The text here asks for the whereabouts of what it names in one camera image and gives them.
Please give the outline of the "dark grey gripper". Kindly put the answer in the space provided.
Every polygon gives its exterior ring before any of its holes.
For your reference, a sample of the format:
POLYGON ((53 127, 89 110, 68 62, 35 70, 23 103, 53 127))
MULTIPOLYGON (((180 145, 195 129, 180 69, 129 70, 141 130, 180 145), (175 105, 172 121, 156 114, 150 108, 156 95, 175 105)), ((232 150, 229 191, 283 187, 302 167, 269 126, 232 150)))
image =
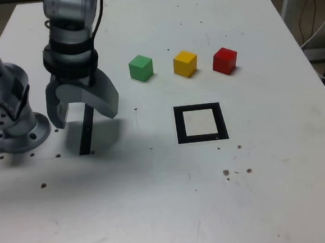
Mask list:
POLYGON ((66 127, 68 103, 85 103, 111 119, 118 113, 119 94, 100 69, 81 78, 51 75, 45 97, 48 117, 58 129, 66 127))

